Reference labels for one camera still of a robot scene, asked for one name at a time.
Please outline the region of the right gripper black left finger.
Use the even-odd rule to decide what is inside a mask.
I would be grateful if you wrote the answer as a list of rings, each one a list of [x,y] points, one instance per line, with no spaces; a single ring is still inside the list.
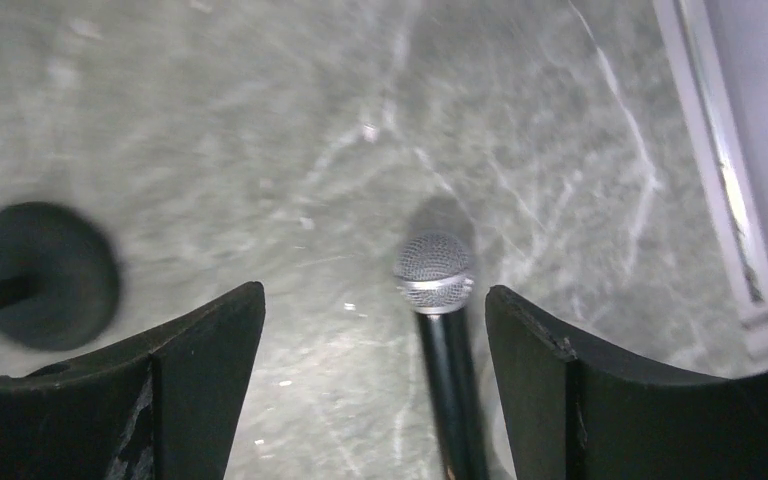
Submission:
[[[220,479],[265,320],[260,282],[24,377],[0,376],[0,479]]]

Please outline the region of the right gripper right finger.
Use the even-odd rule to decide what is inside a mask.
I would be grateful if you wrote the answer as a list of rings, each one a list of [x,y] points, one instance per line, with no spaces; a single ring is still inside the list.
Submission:
[[[520,479],[768,479],[768,371],[664,364],[497,285],[485,319]]]

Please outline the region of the silver mesh black microphone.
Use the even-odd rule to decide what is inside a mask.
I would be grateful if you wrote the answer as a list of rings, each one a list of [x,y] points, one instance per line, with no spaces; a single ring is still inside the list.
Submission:
[[[442,231],[409,238],[394,266],[417,322],[446,479],[489,477],[469,337],[472,267],[465,243]]]

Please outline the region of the black round-base clip stand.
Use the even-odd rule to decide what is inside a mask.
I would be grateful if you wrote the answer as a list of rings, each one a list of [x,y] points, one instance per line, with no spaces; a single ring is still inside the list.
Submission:
[[[116,318],[123,279],[113,242],[62,204],[0,209],[0,334],[30,349],[80,348]]]

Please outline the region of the white table edge rail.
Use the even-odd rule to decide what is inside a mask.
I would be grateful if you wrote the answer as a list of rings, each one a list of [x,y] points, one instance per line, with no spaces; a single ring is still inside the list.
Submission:
[[[768,248],[711,17],[703,1],[653,6],[750,362],[768,370]]]

